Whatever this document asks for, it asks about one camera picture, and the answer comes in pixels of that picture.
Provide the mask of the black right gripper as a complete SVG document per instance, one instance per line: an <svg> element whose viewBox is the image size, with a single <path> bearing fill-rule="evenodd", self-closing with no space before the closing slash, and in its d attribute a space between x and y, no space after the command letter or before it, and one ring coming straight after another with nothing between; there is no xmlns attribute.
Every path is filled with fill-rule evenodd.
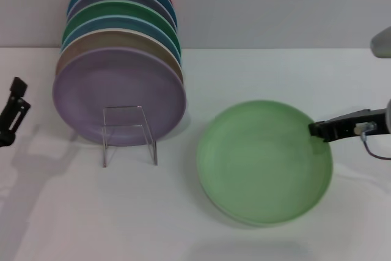
<svg viewBox="0 0 391 261"><path fill-rule="evenodd" d="M386 110L363 109L352 112L337 120L313 122L308 125L311 136L320 138L323 142L333 142L355 136L365 137L389 133L386 121Z"/></svg>

